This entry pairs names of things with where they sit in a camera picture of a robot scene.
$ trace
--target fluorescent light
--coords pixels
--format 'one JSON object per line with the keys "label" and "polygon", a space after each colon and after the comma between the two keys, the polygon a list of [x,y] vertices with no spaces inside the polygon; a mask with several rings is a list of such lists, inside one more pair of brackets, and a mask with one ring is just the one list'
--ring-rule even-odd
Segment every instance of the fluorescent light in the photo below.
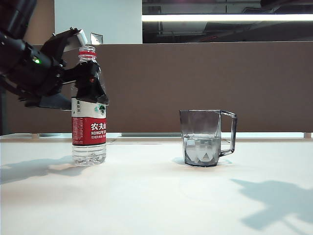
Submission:
{"label": "fluorescent light", "polygon": [[313,14],[143,15],[143,22],[313,21]]}

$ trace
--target water in pitcher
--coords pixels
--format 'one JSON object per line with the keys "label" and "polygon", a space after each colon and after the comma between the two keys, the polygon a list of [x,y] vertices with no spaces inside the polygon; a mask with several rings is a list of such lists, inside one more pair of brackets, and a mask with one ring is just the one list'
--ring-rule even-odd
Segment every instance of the water in pitcher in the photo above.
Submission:
{"label": "water in pitcher", "polygon": [[212,134],[187,134],[183,136],[185,162],[206,166],[217,163],[221,152],[221,138]]}

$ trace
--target pitcher handle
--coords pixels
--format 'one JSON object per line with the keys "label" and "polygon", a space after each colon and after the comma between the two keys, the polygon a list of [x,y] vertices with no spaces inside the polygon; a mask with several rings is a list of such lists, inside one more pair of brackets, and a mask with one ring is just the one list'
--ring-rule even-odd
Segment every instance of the pitcher handle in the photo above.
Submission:
{"label": "pitcher handle", "polygon": [[220,157],[231,154],[235,151],[235,139],[236,139],[236,129],[237,129],[237,115],[225,110],[221,110],[221,114],[225,114],[227,116],[231,116],[231,143],[230,149],[222,150],[220,153]]}

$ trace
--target white table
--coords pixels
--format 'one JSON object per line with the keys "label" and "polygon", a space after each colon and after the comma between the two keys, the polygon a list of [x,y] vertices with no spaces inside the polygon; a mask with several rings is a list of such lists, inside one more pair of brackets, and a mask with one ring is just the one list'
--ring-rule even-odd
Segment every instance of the white table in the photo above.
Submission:
{"label": "white table", "polygon": [[76,167],[70,141],[1,138],[1,234],[313,234],[312,140],[237,140],[207,168],[179,138],[109,139]]}

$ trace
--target ceiling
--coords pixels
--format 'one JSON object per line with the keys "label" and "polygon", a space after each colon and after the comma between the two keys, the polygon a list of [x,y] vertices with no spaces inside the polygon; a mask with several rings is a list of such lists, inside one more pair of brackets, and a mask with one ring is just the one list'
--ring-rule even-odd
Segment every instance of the ceiling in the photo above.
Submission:
{"label": "ceiling", "polygon": [[[143,0],[143,15],[312,14],[313,0]],[[311,22],[143,22],[143,43],[310,41]]]}

